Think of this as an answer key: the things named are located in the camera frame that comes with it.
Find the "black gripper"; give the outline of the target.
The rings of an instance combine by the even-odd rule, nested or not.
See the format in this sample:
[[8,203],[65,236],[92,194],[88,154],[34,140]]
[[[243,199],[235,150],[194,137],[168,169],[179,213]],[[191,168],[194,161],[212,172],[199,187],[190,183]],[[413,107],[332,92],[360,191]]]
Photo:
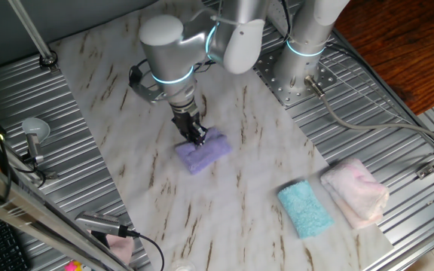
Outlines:
[[173,122],[180,134],[195,145],[203,145],[206,140],[207,128],[200,125],[200,112],[195,100],[184,105],[170,105],[173,111]]

